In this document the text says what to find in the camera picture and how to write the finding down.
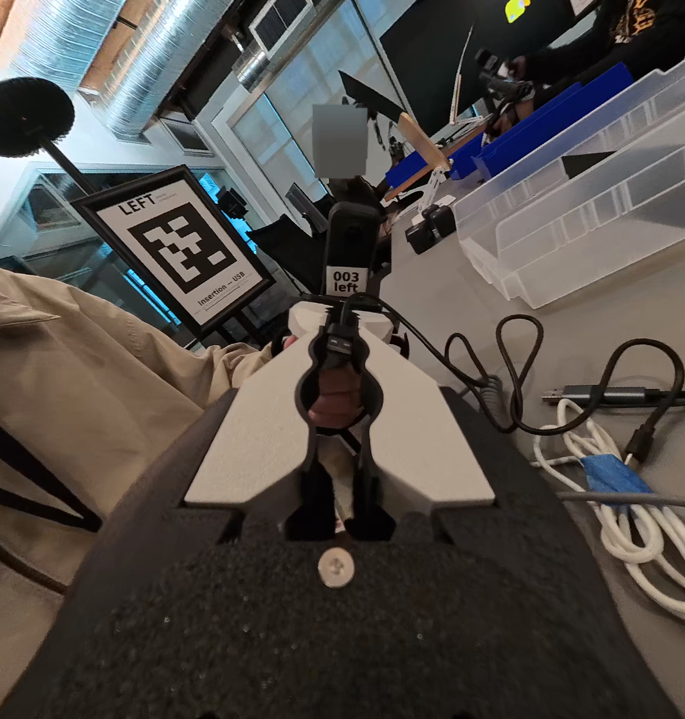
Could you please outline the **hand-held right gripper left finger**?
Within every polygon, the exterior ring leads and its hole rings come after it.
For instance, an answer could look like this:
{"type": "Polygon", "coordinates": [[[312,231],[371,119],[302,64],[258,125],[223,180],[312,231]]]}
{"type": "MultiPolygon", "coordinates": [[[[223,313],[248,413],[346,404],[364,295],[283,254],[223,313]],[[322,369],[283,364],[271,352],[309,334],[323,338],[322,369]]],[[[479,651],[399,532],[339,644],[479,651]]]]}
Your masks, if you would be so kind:
{"type": "Polygon", "coordinates": [[[184,495],[186,508],[270,518],[288,537],[327,539],[336,530],[335,493],[317,458],[317,431],[304,405],[317,393],[325,331],[297,339],[232,392],[230,405],[184,495]]]}

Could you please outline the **white USB cable blue tape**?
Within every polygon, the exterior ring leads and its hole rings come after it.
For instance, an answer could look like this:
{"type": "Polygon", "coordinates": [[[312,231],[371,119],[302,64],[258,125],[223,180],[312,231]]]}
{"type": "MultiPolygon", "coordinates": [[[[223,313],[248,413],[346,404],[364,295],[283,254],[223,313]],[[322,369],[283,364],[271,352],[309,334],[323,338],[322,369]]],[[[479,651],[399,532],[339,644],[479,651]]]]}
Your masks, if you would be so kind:
{"type": "Polygon", "coordinates": [[[654,492],[590,418],[562,442],[567,454],[550,458],[536,436],[531,465],[565,487],[565,502],[591,507],[603,549],[649,600],[685,622],[685,523],[677,512],[685,500],[654,492]]]}

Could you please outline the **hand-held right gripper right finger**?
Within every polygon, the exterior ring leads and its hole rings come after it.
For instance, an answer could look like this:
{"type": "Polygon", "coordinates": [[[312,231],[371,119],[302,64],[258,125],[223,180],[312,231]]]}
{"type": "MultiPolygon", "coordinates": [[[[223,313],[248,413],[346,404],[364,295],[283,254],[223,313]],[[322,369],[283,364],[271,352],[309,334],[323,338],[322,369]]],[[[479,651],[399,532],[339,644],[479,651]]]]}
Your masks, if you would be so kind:
{"type": "Polygon", "coordinates": [[[443,388],[374,336],[358,336],[363,430],[349,534],[388,541],[410,514],[490,507],[496,495],[443,388]]]}

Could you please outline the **person's left hand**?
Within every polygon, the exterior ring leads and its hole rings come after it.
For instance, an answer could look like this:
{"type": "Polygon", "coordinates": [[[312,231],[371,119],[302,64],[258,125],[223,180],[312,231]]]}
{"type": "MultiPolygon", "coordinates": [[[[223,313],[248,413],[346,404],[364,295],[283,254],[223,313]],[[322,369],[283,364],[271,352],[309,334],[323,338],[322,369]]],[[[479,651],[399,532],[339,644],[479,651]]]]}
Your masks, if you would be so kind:
{"type": "Polygon", "coordinates": [[[318,397],[309,418],[319,430],[354,426],[367,414],[362,400],[362,377],[351,364],[324,369],[318,376],[318,397]]]}

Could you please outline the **framed black white marker sign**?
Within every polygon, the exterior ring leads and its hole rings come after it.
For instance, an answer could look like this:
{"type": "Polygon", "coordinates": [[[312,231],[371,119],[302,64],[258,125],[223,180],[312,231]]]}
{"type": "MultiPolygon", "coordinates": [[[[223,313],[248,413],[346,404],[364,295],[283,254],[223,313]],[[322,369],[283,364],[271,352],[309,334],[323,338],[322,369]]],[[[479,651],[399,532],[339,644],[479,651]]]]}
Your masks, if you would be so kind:
{"type": "Polygon", "coordinates": [[[275,285],[186,166],[86,195],[73,207],[196,339],[275,285]]]}

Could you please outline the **grey metal USB hub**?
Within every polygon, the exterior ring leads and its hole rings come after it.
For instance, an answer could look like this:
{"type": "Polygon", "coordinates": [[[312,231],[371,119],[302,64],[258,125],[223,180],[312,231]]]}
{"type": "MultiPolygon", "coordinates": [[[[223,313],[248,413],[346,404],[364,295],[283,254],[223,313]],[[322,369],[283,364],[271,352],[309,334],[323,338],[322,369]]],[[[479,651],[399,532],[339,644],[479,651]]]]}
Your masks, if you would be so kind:
{"type": "MultiPolygon", "coordinates": [[[[597,389],[597,385],[565,385],[562,389],[546,392],[542,395],[541,400],[552,406],[566,399],[581,408],[586,408],[590,405],[592,395],[597,389]]],[[[642,386],[606,388],[598,406],[604,409],[653,408],[664,399],[666,394],[667,392],[661,389],[642,386]]],[[[685,407],[685,391],[680,391],[672,406],[685,407]]]]}

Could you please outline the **silver ventilation duct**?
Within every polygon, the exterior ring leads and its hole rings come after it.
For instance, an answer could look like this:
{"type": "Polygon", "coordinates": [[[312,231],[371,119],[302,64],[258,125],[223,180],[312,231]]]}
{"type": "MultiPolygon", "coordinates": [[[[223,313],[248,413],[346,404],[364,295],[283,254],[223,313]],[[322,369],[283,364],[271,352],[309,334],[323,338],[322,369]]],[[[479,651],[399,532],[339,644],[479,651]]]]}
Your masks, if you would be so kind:
{"type": "Polygon", "coordinates": [[[99,92],[104,127],[136,142],[232,1],[153,1],[99,92]]]}

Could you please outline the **wooden book stand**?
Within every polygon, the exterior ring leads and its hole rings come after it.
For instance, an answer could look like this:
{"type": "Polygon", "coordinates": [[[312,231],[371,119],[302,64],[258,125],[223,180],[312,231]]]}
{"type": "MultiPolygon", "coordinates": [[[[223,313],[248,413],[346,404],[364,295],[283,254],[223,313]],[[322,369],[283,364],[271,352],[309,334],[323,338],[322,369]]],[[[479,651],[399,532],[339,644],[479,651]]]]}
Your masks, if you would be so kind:
{"type": "Polygon", "coordinates": [[[422,197],[417,204],[417,215],[412,221],[413,225],[419,225],[424,220],[424,211],[427,211],[433,205],[438,188],[447,179],[453,163],[408,113],[401,112],[397,127],[407,143],[425,161],[425,164],[420,166],[409,178],[394,189],[393,197],[408,190],[412,184],[422,178],[428,171],[431,172],[422,197]]]}

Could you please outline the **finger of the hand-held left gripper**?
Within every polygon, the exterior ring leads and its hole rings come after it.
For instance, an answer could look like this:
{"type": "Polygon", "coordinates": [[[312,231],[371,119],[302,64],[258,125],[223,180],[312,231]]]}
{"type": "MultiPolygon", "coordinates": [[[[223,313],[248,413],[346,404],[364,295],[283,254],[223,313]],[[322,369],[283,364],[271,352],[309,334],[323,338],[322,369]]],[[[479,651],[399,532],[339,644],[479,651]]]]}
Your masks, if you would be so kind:
{"type": "Polygon", "coordinates": [[[383,313],[356,311],[357,328],[365,330],[385,344],[390,344],[395,329],[391,319],[383,313]]]}
{"type": "Polygon", "coordinates": [[[328,321],[328,305],[326,303],[300,301],[288,314],[288,347],[302,343],[309,346],[325,328],[328,321]]]}

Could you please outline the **person's left forearm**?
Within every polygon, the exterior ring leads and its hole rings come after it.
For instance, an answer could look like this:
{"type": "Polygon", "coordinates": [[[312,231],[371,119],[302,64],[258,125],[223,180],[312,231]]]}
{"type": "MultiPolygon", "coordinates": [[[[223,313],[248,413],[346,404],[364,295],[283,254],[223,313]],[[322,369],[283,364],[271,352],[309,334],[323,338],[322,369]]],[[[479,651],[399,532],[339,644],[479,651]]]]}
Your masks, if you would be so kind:
{"type": "Polygon", "coordinates": [[[181,426],[272,356],[241,343],[197,355],[109,301],[0,268],[0,420],[26,437],[181,426]]]}

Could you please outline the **black office chair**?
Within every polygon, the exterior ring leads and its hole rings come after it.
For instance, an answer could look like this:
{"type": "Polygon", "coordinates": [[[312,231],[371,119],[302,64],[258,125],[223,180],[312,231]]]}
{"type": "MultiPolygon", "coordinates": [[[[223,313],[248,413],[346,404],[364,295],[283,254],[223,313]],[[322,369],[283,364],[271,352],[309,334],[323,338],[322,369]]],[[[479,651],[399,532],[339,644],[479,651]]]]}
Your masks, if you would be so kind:
{"type": "Polygon", "coordinates": [[[313,202],[295,183],[285,197],[307,221],[311,234],[283,214],[276,222],[252,231],[250,238],[285,273],[311,294],[320,294],[328,218],[335,200],[331,195],[325,194],[322,199],[313,202]]]}

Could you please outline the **black round floor lamp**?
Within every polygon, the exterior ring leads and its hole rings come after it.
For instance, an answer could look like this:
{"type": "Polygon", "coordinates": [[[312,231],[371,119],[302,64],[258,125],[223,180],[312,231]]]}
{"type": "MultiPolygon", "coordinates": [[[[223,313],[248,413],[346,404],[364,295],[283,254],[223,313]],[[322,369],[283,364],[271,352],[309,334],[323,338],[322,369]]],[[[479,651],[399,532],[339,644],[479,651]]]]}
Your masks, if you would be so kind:
{"type": "Polygon", "coordinates": [[[76,114],[68,94],[52,81],[15,77],[0,81],[0,157],[22,158],[44,151],[85,195],[96,192],[85,175],[58,148],[76,114]]]}

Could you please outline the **blue plastic bin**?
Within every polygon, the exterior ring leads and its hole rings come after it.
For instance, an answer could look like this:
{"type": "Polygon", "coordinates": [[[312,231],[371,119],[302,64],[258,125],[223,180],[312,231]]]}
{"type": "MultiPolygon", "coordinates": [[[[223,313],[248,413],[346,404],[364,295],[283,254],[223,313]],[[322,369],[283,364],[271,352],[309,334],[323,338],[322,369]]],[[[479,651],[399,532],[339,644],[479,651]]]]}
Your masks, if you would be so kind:
{"type": "MultiPolygon", "coordinates": [[[[479,133],[474,137],[469,137],[467,142],[459,140],[443,148],[443,154],[452,157],[450,175],[452,179],[462,180],[477,171],[474,158],[480,157],[482,154],[482,138],[483,134],[479,133]]],[[[422,177],[420,173],[425,174],[429,170],[428,163],[419,152],[415,151],[386,173],[389,190],[397,190],[401,187],[405,190],[422,177]]]]}
{"type": "Polygon", "coordinates": [[[481,149],[473,157],[474,166],[485,180],[490,180],[632,84],[633,77],[623,63],[587,84],[574,83],[481,149]]]}

